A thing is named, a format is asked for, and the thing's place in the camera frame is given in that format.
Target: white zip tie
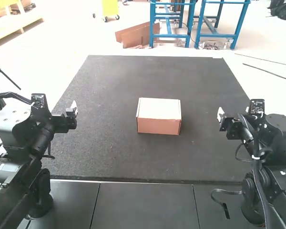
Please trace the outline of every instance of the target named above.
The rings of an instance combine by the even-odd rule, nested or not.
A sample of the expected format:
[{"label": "white zip tie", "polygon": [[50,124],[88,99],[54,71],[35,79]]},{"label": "white zip tie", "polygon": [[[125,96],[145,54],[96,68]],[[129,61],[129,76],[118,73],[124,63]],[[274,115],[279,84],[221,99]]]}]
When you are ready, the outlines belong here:
[{"label": "white zip tie", "polygon": [[254,155],[252,155],[251,157],[252,157],[252,159],[254,159],[254,160],[260,160],[260,159],[261,159],[260,157],[256,157],[256,156],[254,156]]}]

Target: metal bar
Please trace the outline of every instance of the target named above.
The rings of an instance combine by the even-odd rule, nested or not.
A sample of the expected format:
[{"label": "metal bar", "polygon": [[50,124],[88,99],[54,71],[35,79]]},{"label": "metal bar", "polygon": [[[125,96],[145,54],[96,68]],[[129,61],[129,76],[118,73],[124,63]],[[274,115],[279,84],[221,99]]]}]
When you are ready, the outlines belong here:
[{"label": "metal bar", "polygon": [[205,1],[206,3],[210,3],[210,4],[250,4],[250,2],[246,2],[246,1]]},{"label": "metal bar", "polygon": [[176,7],[176,4],[174,4],[174,12],[177,12],[177,7]]},{"label": "metal bar", "polygon": [[216,29],[213,27],[213,25],[211,24],[211,22],[204,16],[204,22],[207,25],[207,27],[209,28],[209,30],[211,31],[212,34],[218,34],[218,32],[216,31]]},{"label": "metal bar", "polygon": [[172,40],[155,40],[154,41],[155,43],[172,43],[172,44],[176,44],[177,43],[177,41],[176,40],[174,40],[174,41],[172,41]]},{"label": "metal bar", "polygon": [[233,40],[232,44],[230,45],[230,49],[234,49],[235,46],[236,46],[236,42],[237,42],[237,39],[238,39],[238,36],[239,36],[239,33],[240,33],[240,29],[242,28],[242,25],[243,25],[243,22],[244,22],[244,19],[245,19],[245,15],[246,15],[247,9],[248,9],[248,4],[244,4],[242,12],[240,13],[240,17],[239,17],[239,20],[238,20],[238,23],[237,23],[237,27],[235,29],[235,37],[234,37],[234,40]]},{"label": "metal bar", "polygon": [[[192,5],[189,6],[189,12],[192,11]],[[186,26],[189,28],[189,23],[190,23],[190,15],[188,14],[187,16],[187,22],[186,22]]]},{"label": "metal bar", "polygon": [[172,28],[169,18],[166,18],[166,27],[167,27],[167,33],[172,34]]},{"label": "metal bar", "polygon": [[180,9],[180,20],[179,20],[179,28],[182,28],[182,23],[183,23],[183,13],[184,13],[184,5],[181,5],[181,9]]},{"label": "metal bar", "polygon": [[196,32],[196,39],[195,39],[195,44],[194,47],[198,49],[199,47],[199,41],[201,37],[201,27],[203,24],[203,18],[204,18],[204,9],[205,9],[205,0],[202,1],[201,3],[201,8],[200,8],[200,14],[199,14],[199,20],[198,20],[198,26],[197,26],[197,32]]},{"label": "metal bar", "polygon": [[205,16],[206,18],[209,18],[209,19],[216,19],[217,16]]},{"label": "metal bar", "polygon": [[165,9],[165,12],[166,12],[166,13],[170,13],[170,12],[168,11],[167,5],[164,6],[164,9]]},{"label": "metal bar", "polygon": [[[165,8],[165,12],[169,13],[167,5],[164,5],[164,8]],[[165,20],[166,20],[167,33],[172,34],[172,28],[171,28],[171,23],[170,23],[169,17],[165,17]]]},{"label": "metal bar", "polygon": [[154,34],[153,37],[166,37],[166,38],[187,38],[186,34]]},{"label": "metal bar", "polygon": [[[154,18],[155,18],[155,19],[166,19],[167,17],[155,16]],[[170,19],[170,20],[173,20],[173,19],[180,19],[180,17],[169,17],[169,19]]]},{"label": "metal bar", "polygon": [[196,0],[190,0],[190,3],[194,3],[194,5],[191,7],[191,10],[189,11],[189,16],[188,16],[190,19],[189,19],[189,24],[188,24],[188,29],[187,29],[187,38],[185,40],[186,48],[190,46]]},{"label": "metal bar", "polygon": [[176,3],[174,3],[174,2],[171,2],[171,3],[169,3],[169,2],[151,2],[152,5],[171,5],[171,6],[173,6],[173,5],[195,5],[195,3],[190,3],[190,2],[189,3],[182,3],[182,2],[176,2]]},{"label": "metal bar", "polygon": [[180,13],[157,13],[156,12],[155,15],[174,15],[174,16],[176,16],[176,15],[180,15]]},{"label": "metal bar", "polygon": [[153,48],[153,24],[155,20],[155,13],[156,13],[156,5],[153,4],[155,3],[156,0],[151,0],[151,5],[150,5],[150,24],[149,24],[149,47]]},{"label": "metal bar", "polygon": [[234,38],[234,34],[211,34],[211,33],[201,33],[200,37],[220,37],[220,38]]},{"label": "metal bar", "polygon": [[218,23],[219,23],[221,11],[223,10],[223,6],[224,6],[223,4],[219,5],[218,13],[217,13],[217,17],[216,17],[216,22],[215,22],[215,25],[214,25],[215,28],[218,28]]}]

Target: black table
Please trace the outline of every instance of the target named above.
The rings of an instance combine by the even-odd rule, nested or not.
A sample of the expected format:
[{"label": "black table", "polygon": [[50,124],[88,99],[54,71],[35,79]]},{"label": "black table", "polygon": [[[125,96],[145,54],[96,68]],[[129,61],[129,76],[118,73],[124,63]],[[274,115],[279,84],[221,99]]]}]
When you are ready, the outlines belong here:
[{"label": "black table", "polygon": [[28,229],[255,229],[240,211],[241,196],[217,196],[231,219],[210,198],[213,188],[240,186],[52,180],[51,187],[54,208]]}]

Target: black cable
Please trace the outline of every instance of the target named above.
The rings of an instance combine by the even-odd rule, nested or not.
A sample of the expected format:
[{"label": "black cable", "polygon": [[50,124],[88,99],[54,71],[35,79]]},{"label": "black cable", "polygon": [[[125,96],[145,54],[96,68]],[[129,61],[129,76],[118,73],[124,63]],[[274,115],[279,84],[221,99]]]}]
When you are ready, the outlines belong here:
[{"label": "black cable", "polygon": [[0,99],[8,99],[8,98],[14,98],[17,99],[21,102],[24,102],[25,104],[31,105],[31,100],[27,99],[17,93],[14,92],[4,92],[4,93],[0,93]]},{"label": "black cable", "polygon": [[253,136],[253,141],[254,141],[254,150],[253,150],[253,178],[254,178],[254,183],[257,189],[257,193],[259,195],[262,207],[263,207],[263,212],[264,212],[264,217],[265,217],[265,229],[271,229],[272,225],[270,223],[270,206],[268,203],[268,200],[266,198],[266,195],[263,191],[263,186],[260,181],[259,177],[259,170],[262,167],[261,160],[259,159],[259,140],[258,140],[258,135],[255,131],[255,129],[251,126],[249,122],[246,121],[246,118],[242,114],[238,114],[238,117],[240,121],[243,123],[243,125],[250,131],[250,133]]},{"label": "black cable", "polygon": [[212,199],[215,203],[219,204],[219,205],[223,208],[223,210],[224,210],[224,212],[225,212],[226,218],[227,218],[227,219],[230,219],[230,214],[229,214],[229,211],[228,211],[228,206],[227,206],[227,204],[224,203],[224,202],[221,202],[221,201],[218,200],[218,199],[216,199],[216,198],[213,196],[213,194],[214,194],[215,192],[224,193],[224,194],[228,194],[228,195],[241,195],[241,194],[243,193],[243,191],[242,191],[242,190],[240,190],[240,191],[227,191],[227,190],[220,189],[220,188],[215,188],[215,189],[213,189],[213,190],[211,191],[211,199]]},{"label": "black cable", "polygon": [[241,162],[252,162],[250,159],[244,159],[244,158],[239,158],[237,156],[239,149],[244,145],[244,143],[241,143],[235,150],[235,159]]},{"label": "black cable", "polygon": [[246,55],[242,55],[242,54],[238,54],[238,53],[235,53],[235,54],[236,54],[236,55],[239,55],[239,56],[245,56],[245,57],[250,57],[250,58],[253,58],[253,59],[262,60],[262,61],[268,61],[268,62],[272,62],[272,63],[277,63],[277,64],[286,65],[286,63],[280,63],[280,62],[275,62],[275,61],[269,61],[269,60],[265,60],[265,59],[261,59],[261,58],[257,58],[257,57],[253,57],[253,56],[246,56]]},{"label": "black cable", "polygon": [[52,155],[43,155],[42,158],[50,158],[52,160],[55,160],[55,157]]},{"label": "black cable", "polygon": [[186,25],[184,22],[182,22],[182,24],[186,26],[187,32],[189,32],[189,33],[191,34],[190,38],[191,38],[192,42],[194,42],[195,44],[197,44],[197,43],[192,39],[192,31],[190,31],[189,27],[187,27],[187,25]]},{"label": "black cable", "polygon": [[269,72],[269,71],[267,71],[267,70],[264,70],[264,69],[261,69],[261,68],[258,68],[258,67],[254,67],[254,66],[249,65],[249,64],[246,64],[246,63],[243,63],[243,65],[248,66],[248,67],[251,67],[251,68],[256,68],[256,69],[258,69],[258,70],[264,71],[264,72],[266,72],[266,73],[272,74],[272,75],[274,75],[274,76],[277,76],[277,77],[279,77],[279,78],[282,78],[282,79],[286,80],[285,77],[280,76],[280,75],[277,75],[277,74],[272,73],[272,72]]},{"label": "black cable", "polygon": [[192,39],[192,31],[189,29],[189,27],[187,27],[187,25],[186,25],[184,22],[182,22],[182,24],[186,26],[187,32],[191,34],[191,35],[190,35],[190,39],[192,40],[192,42],[194,42],[195,44],[197,44],[197,43]]}]

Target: yellow cart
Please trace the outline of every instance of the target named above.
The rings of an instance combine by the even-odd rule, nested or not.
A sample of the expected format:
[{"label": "yellow cart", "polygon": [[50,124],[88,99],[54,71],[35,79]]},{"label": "yellow cart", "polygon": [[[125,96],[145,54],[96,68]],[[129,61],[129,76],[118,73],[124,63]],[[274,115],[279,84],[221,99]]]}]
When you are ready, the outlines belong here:
[{"label": "yellow cart", "polygon": [[102,0],[103,20],[108,21],[108,17],[115,16],[116,20],[120,19],[118,0]]}]

